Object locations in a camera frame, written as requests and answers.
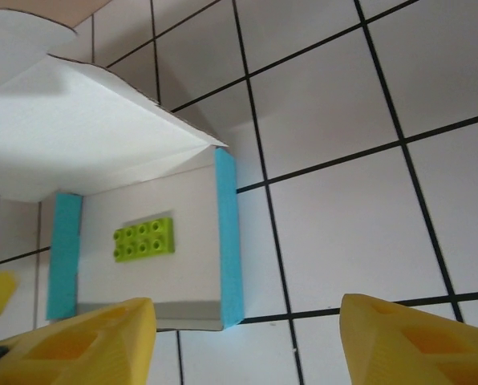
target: lime green lego brick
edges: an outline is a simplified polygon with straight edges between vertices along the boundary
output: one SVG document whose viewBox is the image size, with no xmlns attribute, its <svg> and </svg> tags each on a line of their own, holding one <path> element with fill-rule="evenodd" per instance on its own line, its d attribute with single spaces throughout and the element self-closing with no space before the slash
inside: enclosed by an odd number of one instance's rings
<svg viewBox="0 0 478 385">
<path fill-rule="evenodd" d="M 115 241 L 113 254 L 116 262 L 175 252 L 173 219 L 170 217 L 117 229 L 113 238 Z"/>
</svg>

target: open box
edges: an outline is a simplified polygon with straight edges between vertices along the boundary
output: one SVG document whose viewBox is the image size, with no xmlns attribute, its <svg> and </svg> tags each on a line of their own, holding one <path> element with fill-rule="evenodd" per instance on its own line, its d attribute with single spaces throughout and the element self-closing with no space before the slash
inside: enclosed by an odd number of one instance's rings
<svg viewBox="0 0 478 385">
<path fill-rule="evenodd" d="M 74 37 L 0 10 L 0 195 L 65 192 L 55 207 L 50 318 L 150 297 L 161 329 L 239 323 L 233 158 L 108 70 L 47 54 Z M 173 218 L 175 253 L 115 263 L 113 232 L 157 216 Z"/>
</svg>

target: black grout line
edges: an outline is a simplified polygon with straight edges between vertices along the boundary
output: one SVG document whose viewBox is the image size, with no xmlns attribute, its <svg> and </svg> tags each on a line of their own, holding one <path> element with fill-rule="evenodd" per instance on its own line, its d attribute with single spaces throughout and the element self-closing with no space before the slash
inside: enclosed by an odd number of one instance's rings
<svg viewBox="0 0 478 385">
<path fill-rule="evenodd" d="M 396 301 L 395 303 L 399 305 L 405 305 L 408 307 L 414 307 L 414 306 L 439 305 L 442 303 L 451 303 L 451 299 L 449 298 L 448 295 L 440 295 L 439 297 L 404 299 L 402 301 Z"/>
<path fill-rule="evenodd" d="M 422 140 L 422 139 L 426 139 L 426 138 L 436 136 L 436 135 L 439 135 L 439 134 L 444 134 L 445 132 L 454 131 L 454 130 L 457 130 L 459 128 L 464 128 L 464 127 L 467 127 L 467 126 L 470 126 L 470 125 L 476 124 L 476 123 L 478 123 L 478 116 L 475 116 L 475 117 L 469 118 L 469 119 L 465 119 L 465 120 L 461 120 L 460 122 L 449 124 L 449 125 L 443 126 L 441 128 L 436 128 L 436 129 L 431 130 L 431 131 L 423 132 L 422 134 L 409 136 L 408 138 L 405 139 L 405 141 L 407 143 L 415 142 L 417 140 Z"/>
<path fill-rule="evenodd" d="M 414 185 L 415 194 L 417 196 L 417 200 L 419 202 L 419 206 L 423 214 L 424 222 L 426 224 L 427 231 L 430 236 L 431 244 L 433 246 L 433 249 L 435 250 L 435 256 L 440 268 L 440 272 L 442 273 L 442 278 L 444 280 L 444 285 L 446 286 L 446 291 L 448 292 L 448 295 L 450 297 L 456 320 L 462 322 L 464 318 L 462 317 L 458 302 L 455 300 L 455 291 L 453 290 L 453 284 L 449 277 L 448 268 L 446 266 L 446 262 L 442 254 L 442 250 L 440 249 L 439 239 L 435 233 L 435 229 L 431 221 L 431 216 L 428 211 L 426 201 L 424 200 L 423 191 L 419 183 L 419 178 L 417 177 L 417 172 L 415 171 L 410 151 L 408 150 L 407 144 L 404 142 L 403 129 L 401 128 L 401 123 L 399 122 L 399 117 L 396 113 L 395 105 L 392 100 L 392 96 L 389 91 L 385 75 L 383 74 L 382 65 L 379 61 L 378 54 L 376 53 L 375 44 L 373 43 L 369 27 L 366 23 L 366 19 L 364 18 L 362 6 L 360 5 L 360 0 L 354 0 L 354 4 L 358 12 L 358 17 L 360 18 L 360 22 L 362 24 L 362 29 L 366 37 L 367 45 L 369 46 L 369 52 L 371 53 L 371 58 L 373 59 L 373 64 L 375 65 L 376 73 L 378 75 L 379 82 L 383 90 L 383 95 L 385 96 L 385 100 L 387 102 L 387 107 L 389 109 L 389 112 L 391 113 L 391 118 L 396 130 L 396 134 L 398 135 L 398 139 L 402 142 L 401 149 L 403 151 L 403 157 L 405 158 L 408 172 L 410 174 L 412 184 Z"/>
<path fill-rule="evenodd" d="M 150 44 L 151 42 L 153 42 L 153 38 L 150 38 L 147 42 L 144 42 L 143 44 L 137 46 L 136 48 L 134 48 L 132 51 L 126 53 L 125 55 L 123 56 L 120 56 L 119 58 L 117 58 L 114 62 L 112 62 L 111 64 L 108 64 L 107 66 L 105 66 L 106 68 L 111 68 L 112 66 L 114 66 L 115 64 L 118 64 L 119 62 L 121 62 L 123 59 L 126 59 L 128 56 L 136 53 L 137 51 L 139 51 L 141 48 L 144 48 L 146 47 L 148 44 Z"/>
<path fill-rule="evenodd" d="M 356 152 L 354 154 L 343 156 L 341 158 L 337 158 L 337 159 L 334 159 L 334 160 L 328 160 L 327 162 L 324 162 L 324 163 L 321 163 L 321 164 L 316 164 L 315 166 L 303 168 L 303 169 L 298 170 L 298 171 L 289 172 L 289 173 L 284 174 L 284 175 L 276 176 L 274 178 L 269 179 L 268 183 L 273 184 L 273 183 L 277 183 L 277 182 L 282 182 L 284 180 L 295 178 L 296 176 L 308 174 L 309 172 L 322 170 L 324 168 L 328 168 L 328 167 L 331 167 L 331 166 L 335 166 L 337 164 L 345 163 L 345 162 L 348 162 L 350 160 L 355 160 L 355 159 L 358 159 L 358 158 L 362 158 L 364 156 L 375 154 L 377 152 L 386 151 L 386 150 L 391 149 L 391 148 L 396 148 L 400 145 L 401 145 L 401 142 L 399 140 L 396 140 L 394 142 L 390 142 L 390 143 L 387 143 L 387 144 L 382 144 L 381 146 L 370 148 L 368 150 Z"/>
<path fill-rule="evenodd" d="M 279 66 L 280 64 L 283 64 L 285 62 L 288 62 L 289 60 L 291 59 L 294 59 L 294 58 L 297 58 L 298 56 L 301 56 L 309 51 L 312 51 L 313 49 L 315 48 L 318 48 L 324 44 L 327 44 L 329 42 L 332 42 L 334 41 L 335 39 L 338 39 L 342 36 L 344 36 L 345 34 L 349 34 L 350 32 L 354 31 L 354 30 L 357 30 L 361 27 L 362 25 L 359 23 L 359 24 L 355 24 L 354 26 L 351 26 L 349 28 L 346 28 L 345 30 L 342 30 L 340 32 L 338 32 L 337 34 L 333 34 L 331 36 L 329 36 L 328 38 L 325 38 L 317 43 L 314 43 L 306 48 L 303 48 L 302 50 L 300 51 L 297 51 L 297 52 L 294 52 L 293 54 L 291 55 L 288 55 L 286 56 L 285 58 L 281 58 L 279 60 L 277 60 L 276 62 L 274 63 L 271 63 L 271 64 L 268 64 L 267 66 L 263 67 L 263 68 L 259 68 L 258 70 L 255 70 L 253 71 L 251 74 L 249 74 L 251 77 L 254 77 L 254 76 L 257 76 L 259 74 L 261 74 L 262 72 L 266 72 L 268 70 L 270 70 L 271 68 L 273 67 L 277 67 Z"/>
<path fill-rule="evenodd" d="M 7 263 L 7 262 L 16 261 L 17 259 L 22 259 L 22 258 L 25 258 L 25 257 L 29 257 L 31 255 L 42 253 L 42 252 L 48 251 L 48 250 L 50 250 L 50 246 L 43 247 L 41 249 L 36 249 L 34 251 L 30 251 L 29 253 L 20 254 L 20 255 L 17 255 L 16 257 L 3 259 L 3 260 L 0 261 L 0 265 L 3 265 L 4 263 Z"/>
<path fill-rule="evenodd" d="M 180 374 L 180 385 L 184 385 L 184 361 L 182 360 L 182 340 L 180 332 L 176 331 L 176 349 L 178 350 L 178 369 Z"/>
<path fill-rule="evenodd" d="M 246 193 L 247 191 L 254 190 L 254 189 L 260 188 L 260 187 L 264 187 L 264 186 L 266 186 L 266 185 L 267 185 L 267 183 L 265 183 L 264 181 L 258 182 L 258 183 L 254 183 L 254 184 L 248 184 L 247 186 L 238 188 L 238 189 L 237 189 L 237 193 L 238 193 L 238 194 Z"/>
<path fill-rule="evenodd" d="M 264 179 L 264 182 L 266 182 L 268 180 L 267 168 L 265 166 L 265 157 L 264 157 L 264 151 L 262 148 L 261 133 L 258 126 L 257 109 L 255 107 L 255 99 L 253 97 L 253 88 L 252 88 L 251 80 L 249 78 L 248 60 L 246 58 L 245 43 L 242 38 L 241 22 L 239 20 L 239 12 L 237 10 L 236 0 L 232 0 L 232 7 L 233 7 L 233 17 L 235 19 L 236 28 L 237 28 L 237 38 L 239 40 L 239 47 L 241 49 L 242 63 L 245 70 L 246 87 L 248 89 L 248 97 L 249 97 L 249 103 L 250 103 L 251 112 L 252 112 L 253 127 L 255 129 L 255 136 L 257 139 L 257 147 L 259 151 L 259 158 L 261 161 L 262 177 Z M 289 289 L 288 289 L 287 281 L 286 281 L 286 272 L 284 269 L 284 263 L 282 258 L 282 249 L 280 246 L 280 239 L 278 237 L 277 223 L 274 216 L 273 201 L 271 199 L 271 192 L 270 192 L 268 184 L 265 186 L 265 195 L 267 198 L 269 218 L 271 221 L 271 228 L 273 230 L 273 239 L 274 239 L 275 249 L 277 252 L 278 268 L 280 270 L 280 279 L 282 281 L 282 290 L 284 294 L 284 300 L 286 303 L 286 311 L 287 311 L 287 314 L 291 315 L 292 311 L 290 306 Z M 298 349 L 298 340 L 296 337 L 296 330 L 295 330 L 294 321 L 292 318 L 289 319 L 289 329 L 290 329 L 291 342 L 293 345 L 294 363 L 296 365 L 296 370 L 298 373 L 298 382 L 300 385 L 304 385 L 305 380 L 303 378 L 302 361 L 300 359 L 300 353 Z"/>
<path fill-rule="evenodd" d="M 91 15 L 91 63 L 95 64 L 95 14 Z"/>
<path fill-rule="evenodd" d="M 456 300 L 458 302 L 465 302 L 465 301 L 478 301 L 478 291 L 474 293 L 464 293 L 464 294 L 457 294 Z"/>
<path fill-rule="evenodd" d="M 168 29 L 166 30 L 163 30 L 162 32 L 160 32 L 156 37 L 157 38 L 160 38 L 161 36 L 164 36 L 165 34 L 167 34 L 170 30 L 174 30 L 175 28 L 177 28 L 178 26 L 184 24 L 185 22 L 187 22 L 188 20 L 191 20 L 192 18 L 194 18 L 197 14 L 201 14 L 204 10 L 207 10 L 208 8 L 210 8 L 211 6 L 213 6 L 214 4 L 217 4 L 218 2 L 220 2 L 221 0 L 214 0 L 213 2 L 210 2 L 209 4 L 207 4 L 206 6 L 204 6 L 203 8 L 200 8 L 199 10 L 197 10 L 196 12 L 194 12 L 193 14 L 190 14 L 187 18 L 183 18 L 182 20 L 180 20 L 179 22 L 173 24 L 172 26 L 170 26 Z"/>
<path fill-rule="evenodd" d="M 394 14 L 397 10 L 402 10 L 403 8 L 406 8 L 407 6 L 410 6 L 414 4 L 415 2 L 418 2 L 419 0 L 407 0 L 405 2 L 402 2 L 401 4 L 398 4 L 397 6 L 393 6 L 392 8 L 389 8 L 388 10 L 385 10 L 381 14 L 377 14 L 375 16 L 372 16 L 366 20 L 367 23 L 370 22 L 375 22 L 376 20 L 379 20 L 381 18 L 384 18 L 385 16 L 388 16 L 389 14 Z"/>
<path fill-rule="evenodd" d="M 157 102 L 160 104 L 160 75 L 159 75 L 159 55 L 157 52 L 157 39 L 156 39 L 156 19 L 154 15 L 153 0 L 150 0 L 150 11 L 152 12 L 152 36 L 153 36 L 153 64 L 156 66 L 156 92 Z"/>
<path fill-rule="evenodd" d="M 38 203 L 38 225 L 36 231 L 36 249 L 39 249 L 41 246 L 41 216 L 42 216 L 43 205 L 41 202 Z M 32 317 L 32 327 L 33 330 L 38 329 L 38 306 L 39 306 L 39 256 L 36 254 L 36 263 L 34 267 L 35 277 L 34 277 L 34 313 Z"/>
<path fill-rule="evenodd" d="M 145 43 L 142 43 L 141 45 L 139 45 L 138 47 L 134 48 L 132 51 L 128 52 L 127 54 L 121 56 L 120 58 L 118 58 L 117 60 L 115 60 L 114 62 L 112 62 L 111 64 L 107 65 L 107 68 L 110 68 L 112 66 L 114 66 L 115 64 L 117 64 L 118 62 L 122 61 L 123 59 L 127 58 L 128 56 L 130 56 L 131 54 L 133 54 L 134 52 L 137 52 L 138 50 L 140 50 L 141 48 L 145 47 L 146 45 L 148 45 L 149 43 L 151 42 L 154 42 L 154 45 L 156 46 L 156 40 L 163 36 L 164 34 L 168 33 L 170 30 L 173 30 L 175 29 L 177 26 L 180 26 L 181 24 L 184 24 L 185 22 L 187 22 L 189 19 L 193 18 L 194 16 L 200 14 L 201 12 L 203 12 L 204 10 L 207 10 L 210 6 L 213 6 L 214 4 L 218 3 L 220 0 L 215 0 L 214 2 L 211 2 L 210 4 L 208 4 L 207 6 L 204 6 L 203 8 L 201 8 L 200 10 L 196 11 L 195 13 L 189 15 L 187 18 L 185 18 L 184 20 L 178 22 L 177 24 L 175 24 L 174 26 L 171 26 L 169 27 L 167 30 L 159 33 L 158 35 L 155 35 L 155 31 L 154 31 L 154 35 L 153 35 L 153 38 L 150 38 L 147 42 Z M 381 14 L 377 14 L 375 16 L 373 16 L 372 18 L 370 18 L 369 20 L 367 20 L 367 23 L 369 22 L 373 22 L 373 21 L 376 21 L 384 16 L 387 16 L 389 14 L 392 14 L 394 12 L 396 12 L 397 10 L 401 10 L 402 8 L 406 7 L 406 6 L 409 6 L 411 4 L 413 4 L 414 2 L 417 2 L 419 0 L 408 0 L 406 2 L 403 2 L 402 4 L 399 4 L 398 6 L 395 6 L 395 7 L 392 7 L 390 8 L 389 10 L 386 10 L 384 12 L 382 12 Z M 323 44 L 326 44 L 326 43 L 329 43 L 337 38 L 340 38 L 341 36 L 345 35 L 345 34 L 348 34 L 354 30 L 357 30 L 359 28 L 362 27 L 362 24 L 361 23 L 358 23 L 358 24 L 355 24 L 354 26 L 351 26 L 349 28 L 346 28 L 345 30 L 342 30 L 340 32 L 338 32 L 337 34 L 333 34 L 332 36 L 329 36 L 328 38 L 325 38 L 317 43 L 314 43 L 306 48 L 303 48 L 301 49 L 300 51 L 297 51 L 297 52 L 294 52 L 293 54 L 291 55 L 288 55 L 286 56 L 285 58 L 282 58 L 282 59 L 279 59 L 277 60 L 276 62 L 274 63 L 271 63 L 263 68 L 260 68 L 258 70 L 255 70 L 253 71 L 251 74 L 249 74 L 250 77 L 253 77 L 255 75 L 259 75 L 261 74 L 262 72 L 265 72 L 273 67 L 276 67 L 277 65 L 279 64 L 282 64 L 282 63 L 285 63 L 286 61 L 288 60 L 291 60 L 291 59 L 294 59 L 300 55 L 303 55 L 305 54 L 306 52 L 308 51 L 312 51 L 314 48 L 317 48 L 317 47 L 320 47 L 322 46 Z M 234 80 L 233 82 L 231 83 L 228 83 L 222 87 L 219 87 L 217 88 L 216 90 L 214 91 L 211 91 L 211 92 L 208 92 L 207 94 L 204 94 L 202 96 L 199 96 L 195 99 L 192 99 L 190 101 L 188 101 L 187 103 L 184 103 L 182 105 L 180 105 L 179 107 L 176 107 L 174 109 L 172 109 L 172 112 L 178 112 L 180 111 L 181 109 L 183 108 L 186 108 L 186 107 L 189 107 L 203 99 L 207 99 L 209 96 L 212 96 L 212 95 L 215 95 L 216 93 L 220 92 L 220 91 L 223 91 L 231 86 L 234 86 L 235 84 L 238 84 L 240 83 L 241 81 L 245 80 L 245 78 L 240 78 L 240 79 L 237 79 L 237 80 Z"/>
<path fill-rule="evenodd" d="M 478 292 L 457 294 L 456 301 L 459 301 L 459 302 L 478 301 Z M 428 305 L 451 304 L 452 302 L 449 295 L 441 295 L 438 297 L 404 299 L 401 301 L 395 301 L 394 303 L 397 303 L 399 305 L 404 305 L 407 307 L 417 307 L 417 306 L 428 306 Z M 340 308 L 334 307 L 330 309 L 299 311 L 292 314 L 287 313 L 287 314 L 263 315 L 260 317 L 245 318 L 241 322 L 241 325 L 249 325 L 253 323 L 263 323 L 263 322 L 286 321 L 290 319 L 326 317 L 328 315 L 337 315 L 339 313 L 340 313 Z"/>
<path fill-rule="evenodd" d="M 291 178 L 295 178 L 296 176 L 305 175 L 309 172 L 318 171 L 318 170 L 321 170 L 321 169 L 324 169 L 324 168 L 335 166 L 336 164 L 341 164 L 341 163 L 344 163 L 344 162 L 348 162 L 350 160 L 355 160 L 355 159 L 358 159 L 358 158 L 361 158 L 361 157 L 364 157 L 364 156 L 375 154 L 376 152 L 385 151 L 385 150 L 390 149 L 390 148 L 396 148 L 396 147 L 400 146 L 401 143 L 406 143 L 406 144 L 413 143 L 413 142 L 416 142 L 418 140 L 427 139 L 427 138 L 430 138 L 430 137 L 433 137 L 433 136 L 443 134 L 445 132 L 455 131 L 457 129 L 465 128 L 465 127 L 468 127 L 470 125 L 477 124 L 477 123 L 478 123 L 478 116 L 475 116 L 473 118 L 461 120 L 460 122 L 449 124 L 449 125 L 443 126 L 441 128 L 435 128 L 435 129 L 433 129 L 431 131 L 428 131 L 428 132 L 423 132 L 421 134 L 416 134 L 416 135 L 413 135 L 413 136 L 409 136 L 409 137 L 405 138 L 403 141 L 402 140 L 396 140 L 394 142 L 390 142 L 390 143 L 387 143 L 387 144 L 382 144 L 381 146 L 374 147 L 374 148 L 369 148 L 367 150 L 364 150 L 364 151 L 361 151 L 361 152 L 356 152 L 354 154 L 343 156 L 341 158 L 337 158 L 337 159 L 334 159 L 334 160 L 328 160 L 327 162 L 323 162 L 321 164 L 316 164 L 314 166 L 303 168 L 303 169 L 295 171 L 295 172 L 289 172 L 287 174 L 276 176 L 274 178 L 271 178 L 271 179 L 267 180 L 267 183 L 268 184 L 273 184 L 273 183 L 277 183 L 277 182 L 280 182 L 280 181 L 283 181 L 283 180 L 288 180 L 288 179 L 291 179 Z M 247 191 L 254 190 L 256 188 L 264 187 L 265 185 L 266 185 L 266 182 L 264 182 L 264 181 L 257 182 L 257 183 L 254 183 L 254 184 L 249 184 L 247 186 L 238 188 L 237 193 L 239 193 L 239 194 L 240 193 L 245 193 Z"/>
<path fill-rule="evenodd" d="M 193 104 L 196 104 L 198 102 L 200 102 L 201 100 L 204 100 L 204 99 L 207 99 L 208 97 L 212 96 L 212 95 L 215 95 L 217 94 L 218 92 L 221 92 L 221 91 L 224 91 L 228 88 L 231 88 L 233 86 L 235 86 L 236 84 L 239 84 L 240 82 L 243 82 L 246 80 L 246 77 L 243 76 L 243 77 L 240 77 L 239 79 L 235 79 L 234 81 L 230 82 L 230 83 L 227 83 L 226 85 L 224 86 L 221 86 L 219 88 L 216 88 L 214 91 L 210 91 L 210 92 L 207 92 L 206 94 L 202 95 L 202 96 L 198 96 L 197 98 L 193 99 L 193 100 L 190 100 L 188 101 L 187 103 L 184 103 L 182 104 L 181 106 L 179 107 L 176 107 L 176 108 L 173 108 L 172 109 L 172 113 L 175 113 L 175 112 L 178 112 L 180 110 L 183 110 L 184 108 L 187 108 L 189 106 L 192 106 Z"/>
</svg>

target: white tile floor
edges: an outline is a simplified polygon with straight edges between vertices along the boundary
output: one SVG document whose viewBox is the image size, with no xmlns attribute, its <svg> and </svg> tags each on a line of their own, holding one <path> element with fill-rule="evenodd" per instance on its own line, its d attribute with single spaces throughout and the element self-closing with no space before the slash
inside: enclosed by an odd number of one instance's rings
<svg viewBox="0 0 478 385">
<path fill-rule="evenodd" d="M 349 383 L 348 292 L 478 326 L 478 1 L 113 0 L 77 31 L 57 55 L 113 63 L 238 162 L 248 319 L 159 333 L 149 383 Z M 51 210 L 0 199 L 22 279 L 0 338 L 46 325 Z"/>
</svg>

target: lego stud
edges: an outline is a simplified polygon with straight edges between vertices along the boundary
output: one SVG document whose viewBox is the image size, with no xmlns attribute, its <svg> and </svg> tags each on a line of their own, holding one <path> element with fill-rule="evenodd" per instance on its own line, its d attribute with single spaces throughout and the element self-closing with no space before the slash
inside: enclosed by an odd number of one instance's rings
<svg viewBox="0 0 478 385">
<path fill-rule="evenodd" d="M 114 258 L 117 260 L 120 260 L 124 256 L 124 247 L 123 246 L 118 246 L 114 249 Z"/>
<path fill-rule="evenodd" d="M 146 235 L 148 233 L 148 226 L 145 224 L 137 226 L 137 232 L 139 235 Z"/>
<path fill-rule="evenodd" d="M 134 245 L 129 245 L 125 249 L 125 253 L 127 254 L 127 257 L 131 257 L 132 255 L 134 255 L 135 252 L 136 252 L 136 247 Z"/>
<path fill-rule="evenodd" d="M 154 250 L 160 250 L 160 248 L 162 247 L 162 244 L 160 243 L 158 239 L 155 239 L 152 246 Z"/>
<path fill-rule="evenodd" d="M 136 228 L 134 226 L 127 227 L 125 229 L 125 237 L 128 239 L 133 238 L 136 235 Z"/>
<path fill-rule="evenodd" d="M 162 229 L 162 224 L 160 223 L 160 221 L 153 221 L 152 222 L 152 230 L 153 231 L 159 231 Z"/>
<path fill-rule="evenodd" d="M 114 234 L 112 234 L 112 237 L 115 241 L 121 241 L 122 235 L 123 234 L 121 230 L 116 230 Z"/>
<path fill-rule="evenodd" d="M 147 240 L 144 240 L 140 243 L 138 247 L 139 253 L 142 255 L 147 255 L 150 253 L 150 242 Z"/>
</svg>

